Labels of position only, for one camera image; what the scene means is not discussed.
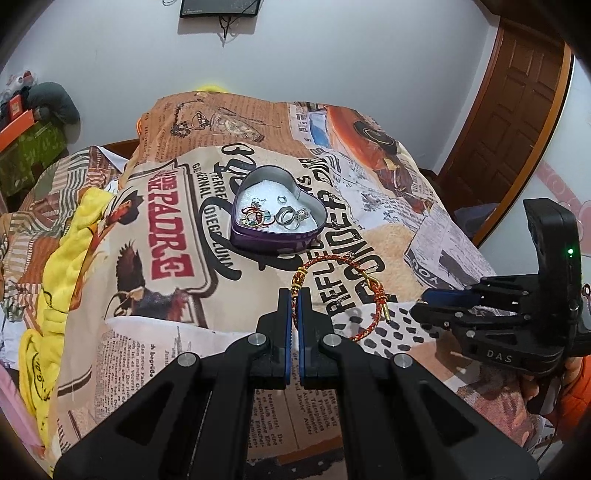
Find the purple heart-shaped tin box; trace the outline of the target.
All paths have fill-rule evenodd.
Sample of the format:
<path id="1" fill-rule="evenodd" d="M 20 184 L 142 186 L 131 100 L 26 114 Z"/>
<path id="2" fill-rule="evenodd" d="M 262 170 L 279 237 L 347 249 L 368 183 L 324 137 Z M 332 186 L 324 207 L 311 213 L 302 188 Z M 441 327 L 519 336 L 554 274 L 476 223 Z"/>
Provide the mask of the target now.
<path id="1" fill-rule="evenodd" d="M 269 254 L 304 251 L 328 221 L 325 205 L 273 165 L 253 170 L 232 204 L 230 241 L 238 249 Z"/>

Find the yellow fleece blanket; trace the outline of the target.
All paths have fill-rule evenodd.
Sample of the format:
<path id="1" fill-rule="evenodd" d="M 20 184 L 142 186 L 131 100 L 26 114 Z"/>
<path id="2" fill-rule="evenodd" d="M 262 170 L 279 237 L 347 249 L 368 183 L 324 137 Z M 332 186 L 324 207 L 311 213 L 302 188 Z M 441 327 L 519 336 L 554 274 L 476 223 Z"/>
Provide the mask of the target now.
<path id="1" fill-rule="evenodd" d="M 19 391 L 45 448 L 50 445 L 50 398 L 60 372 L 71 300 L 93 234 L 112 199 L 112 193 L 96 187 L 82 195 L 65 235 L 44 267 L 37 299 L 38 327 L 26 330 L 20 340 Z"/>

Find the brown wooden door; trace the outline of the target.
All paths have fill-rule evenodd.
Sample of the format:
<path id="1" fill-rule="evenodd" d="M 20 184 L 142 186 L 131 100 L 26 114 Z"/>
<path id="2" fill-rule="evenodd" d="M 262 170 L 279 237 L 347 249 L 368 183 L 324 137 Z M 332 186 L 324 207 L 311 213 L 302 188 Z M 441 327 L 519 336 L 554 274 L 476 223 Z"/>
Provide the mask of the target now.
<path id="1" fill-rule="evenodd" d="M 438 176 L 446 209 L 481 244 L 541 160 L 573 67 L 562 40 L 504 20 L 481 87 Z"/>

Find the newspaper print bed blanket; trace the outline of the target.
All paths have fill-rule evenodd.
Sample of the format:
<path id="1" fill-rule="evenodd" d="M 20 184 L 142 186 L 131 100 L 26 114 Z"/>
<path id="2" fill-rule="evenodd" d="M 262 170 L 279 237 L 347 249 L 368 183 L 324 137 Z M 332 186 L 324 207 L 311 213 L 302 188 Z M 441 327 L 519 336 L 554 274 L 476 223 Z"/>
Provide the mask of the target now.
<path id="1" fill-rule="evenodd" d="M 230 241 L 232 204 L 263 165 L 293 175 L 328 212 L 304 251 L 263 254 Z M 121 159 L 91 146 L 49 166 L 1 218 L 1 369 L 20 374 L 22 335 L 82 195 L 113 194 L 71 300 L 45 448 L 19 391 L 1 408 L 46 472 L 108 414 L 184 351 L 221 352 L 256 327 L 304 263 L 311 300 L 370 353 L 410 352 L 518 445 L 541 443 L 517 378 L 465 359 L 449 334 L 410 310 L 435 279 L 464 287 L 492 274 L 454 225 L 408 150 L 370 117 L 334 105 L 267 102 L 224 93 L 162 98 Z"/>

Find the green patterned storage box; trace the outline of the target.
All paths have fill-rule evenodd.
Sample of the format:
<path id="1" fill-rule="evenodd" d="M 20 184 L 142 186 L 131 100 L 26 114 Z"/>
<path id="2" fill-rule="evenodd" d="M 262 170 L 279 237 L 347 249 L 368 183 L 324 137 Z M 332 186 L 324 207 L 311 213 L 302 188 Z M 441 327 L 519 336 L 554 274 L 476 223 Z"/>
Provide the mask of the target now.
<path id="1" fill-rule="evenodd" d="M 61 127 L 35 123 L 1 153 L 1 192 L 13 196 L 32 187 L 40 174 L 66 150 Z"/>

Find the orange box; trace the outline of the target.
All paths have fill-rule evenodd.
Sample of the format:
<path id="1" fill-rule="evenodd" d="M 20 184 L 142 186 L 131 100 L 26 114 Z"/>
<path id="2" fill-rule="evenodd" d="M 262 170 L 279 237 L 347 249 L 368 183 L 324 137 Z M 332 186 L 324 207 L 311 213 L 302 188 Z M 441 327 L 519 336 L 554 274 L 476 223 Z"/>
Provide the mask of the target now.
<path id="1" fill-rule="evenodd" d="M 33 112 L 27 110 L 13 120 L 0 133 L 0 152 L 4 151 L 20 135 L 25 133 L 35 124 Z"/>

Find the grey plush pillow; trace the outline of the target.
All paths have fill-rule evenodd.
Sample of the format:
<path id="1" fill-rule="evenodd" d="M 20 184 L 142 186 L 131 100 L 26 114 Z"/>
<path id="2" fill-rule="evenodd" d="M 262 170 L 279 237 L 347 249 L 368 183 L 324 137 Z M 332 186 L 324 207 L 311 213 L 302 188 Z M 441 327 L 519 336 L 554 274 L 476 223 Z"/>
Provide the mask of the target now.
<path id="1" fill-rule="evenodd" d="M 55 118 L 64 125 L 74 125 L 80 120 L 78 109 L 71 97 L 55 82 L 43 82 L 32 86 L 27 103 L 37 121 Z"/>

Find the small wall monitor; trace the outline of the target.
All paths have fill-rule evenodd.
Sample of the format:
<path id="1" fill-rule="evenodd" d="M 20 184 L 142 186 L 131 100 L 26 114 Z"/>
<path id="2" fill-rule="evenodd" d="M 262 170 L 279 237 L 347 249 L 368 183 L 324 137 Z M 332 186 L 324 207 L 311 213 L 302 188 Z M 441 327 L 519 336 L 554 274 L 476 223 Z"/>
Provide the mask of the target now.
<path id="1" fill-rule="evenodd" d="M 254 17 L 259 0 L 182 0 L 179 17 Z"/>

